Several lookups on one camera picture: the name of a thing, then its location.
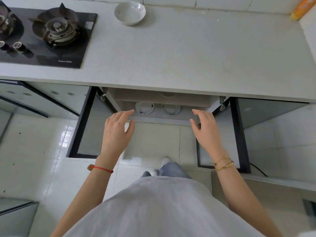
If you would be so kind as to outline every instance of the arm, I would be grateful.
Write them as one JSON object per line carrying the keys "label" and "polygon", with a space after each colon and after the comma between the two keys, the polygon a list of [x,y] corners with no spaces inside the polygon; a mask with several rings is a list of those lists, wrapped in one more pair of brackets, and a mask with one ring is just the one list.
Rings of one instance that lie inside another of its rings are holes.
{"label": "arm", "polygon": [[[134,112],[121,111],[113,114],[105,122],[101,154],[95,166],[113,170],[119,156],[127,147],[134,132],[134,121],[125,132],[127,118]],[[92,169],[76,197],[61,217],[51,237],[62,237],[90,210],[102,203],[111,174],[104,170]]]}
{"label": "arm", "polygon": [[[193,109],[193,113],[198,115],[201,120],[201,129],[199,129],[195,121],[190,119],[194,135],[208,152],[212,162],[218,163],[220,161],[218,168],[231,163],[231,160],[223,159],[224,156],[229,156],[222,147],[214,116],[211,113],[195,109]],[[231,211],[235,212],[263,235],[282,237],[234,165],[217,171],[217,175]]]}

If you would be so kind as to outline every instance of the red string bracelet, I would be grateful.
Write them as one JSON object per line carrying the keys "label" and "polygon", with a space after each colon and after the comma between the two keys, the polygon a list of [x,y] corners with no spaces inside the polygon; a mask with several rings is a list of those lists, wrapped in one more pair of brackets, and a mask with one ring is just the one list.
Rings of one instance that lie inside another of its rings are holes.
{"label": "red string bracelet", "polygon": [[109,173],[111,173],[111,174],[114,172],[114,171],[107,170],[107,169],[102,168],[102,167],[94,166],[93,164],[88,165],[88,168],[87,168],[87,169],[88,169],[89,171],[92,171],[93,168],[97,168],[97,169],[100,169],[100,170],[105,170],[105,171],[107,171],[107,172],[109,172]]}

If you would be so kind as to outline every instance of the orange package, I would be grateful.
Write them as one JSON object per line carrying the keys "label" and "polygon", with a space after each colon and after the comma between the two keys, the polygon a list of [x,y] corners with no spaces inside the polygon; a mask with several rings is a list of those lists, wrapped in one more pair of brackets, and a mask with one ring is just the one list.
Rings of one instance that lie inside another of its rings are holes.
{"label": "orange package", "polygon": [[291,14],[290,19],[297,21],[306,14],[316,3],[316,0],[304,0]]}

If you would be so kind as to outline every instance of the stove knob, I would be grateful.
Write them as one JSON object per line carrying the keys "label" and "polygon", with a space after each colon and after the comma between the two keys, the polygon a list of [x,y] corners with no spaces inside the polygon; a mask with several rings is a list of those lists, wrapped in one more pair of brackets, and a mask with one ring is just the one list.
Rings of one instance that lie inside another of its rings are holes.
{"label": "stove knob", "polygon": [[13,44],[13,48],[15,50],[17,50],[18,52],[21,52],[21,53],[24,53],[24,52],[27,52],[27,48],[25,45],[23,45],[23,43],[21,42],[16,42]]}
{"label": "stove knob", "polygon": [[9,49],[10,49],[10,47],[8,44],[6,44],[4,41],[0,41],[0,50],[7,51]]}

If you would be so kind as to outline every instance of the blue jeans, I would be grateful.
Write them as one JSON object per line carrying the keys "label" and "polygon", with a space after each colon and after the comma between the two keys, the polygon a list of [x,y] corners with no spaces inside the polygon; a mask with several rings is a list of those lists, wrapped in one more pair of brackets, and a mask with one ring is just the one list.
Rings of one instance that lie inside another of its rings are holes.
{"label": "blue jeans", "polygon": [[[161,167],[160,170],[155,171],[159,172],[159,176],[182,177],[192,179],[176,162],[169,162]],[[147,176],[151,176],[151,174],[148,171],[145,171],[141,178]]]}

